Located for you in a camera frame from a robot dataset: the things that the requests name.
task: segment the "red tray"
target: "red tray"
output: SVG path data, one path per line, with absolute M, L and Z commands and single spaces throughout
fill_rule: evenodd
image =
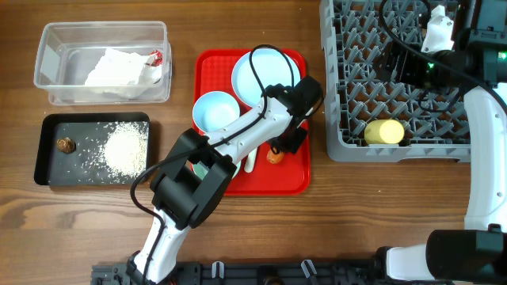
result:
M 250 50 L 207 50 L 199 55 L 196 63 L 194 103 L 210 91 L 223 91 L 232 95 L 240 105 L 241 114 L 250 107 L 243 104 L 232 89 L 231 75 L 236 62 Z M 299 68 L 301 78 L 307 73 L 304 58 L 293 50 L 284 50 Z M 308 122 L 302 127 L 308 130 Z M 226 196 L 288 196 L 300 194 L 310 184 L 310 140 L 308 137 L 296 154 L 285 154 L 279 164 L 266 159 L 269 145 L 263 143 L 257 152 L 252 173 L 246 173 L 243 159 L 238 175 L 231 181 Z

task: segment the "wooden tabletop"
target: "wooden tabletop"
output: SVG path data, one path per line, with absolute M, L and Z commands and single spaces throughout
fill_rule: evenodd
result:
M 325 82 L 319 1 L 175 1 L 0 6 L 0 284 L 85 284 L 91 266 L 124 262 L 146 240 L 152 218 L 128 188 L 38 186 L 33 170 L 45 116 L 141 111 L 157 122 L 158 158 L 191 126 L 194 65 L 210 48 L 274 44 L 300 52 Z M 173 82 L 164 104 L 55 107 L 33 85 L 43 27 L 61 21 L 164 21 Z M 470 165 L 449 161 L 337 163 L 326 152 L 325 119 L 311 121 L 311 185 L 301 195 L 226 197 L 191 230 L 178 260 L 209 262 L 368 257 L 383 245 L 426 241 L 461 229 Z M 142 203 L 152 192 L 140 187 Z

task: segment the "white tissue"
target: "white tissue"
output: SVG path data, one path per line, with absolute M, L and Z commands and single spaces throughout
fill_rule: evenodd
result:
M 154 55 L 127 53 L 112 48 L 105 50 L 95 69 L 85 81 L 85 86 L 137 86 L 150 85 L 162 77 L 162 65 L 150 66 Z M 147 88 L 107 89 L 101 93 L 117 93 L 122 97 L 137 97 Z

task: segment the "black tray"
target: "black tray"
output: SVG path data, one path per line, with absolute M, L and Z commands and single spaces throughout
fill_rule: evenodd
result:
M 135 177 L 113 177 L 108 175 L 106 168 L 89 165 L 90 158 L 98 148 L 97 140 L 105 141 L 116 122 L 133 122 L 147 127 L 148 166 L 151 128 L 147 114 L 143 112 L 52 114 L 42 123 L 34 181 L 38 185 L 131 184 Z M 76 142 L 76 151 L 72 154 L 64 154 L 56 149 L 56 139 L 66 137 Z

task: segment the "brown nut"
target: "brown nut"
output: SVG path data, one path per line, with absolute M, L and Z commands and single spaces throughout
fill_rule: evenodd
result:
M 277 164 L 282 161 L 282 158 L 284 158 L 284 153 L 280 152 L 279 154 L 274 154 L 272 150 L 268 150 L 268 162 Z
M 69 138 L 57 139 L 56 148 L 65 154 L 70 154 L 76 149 L 76 143 Z

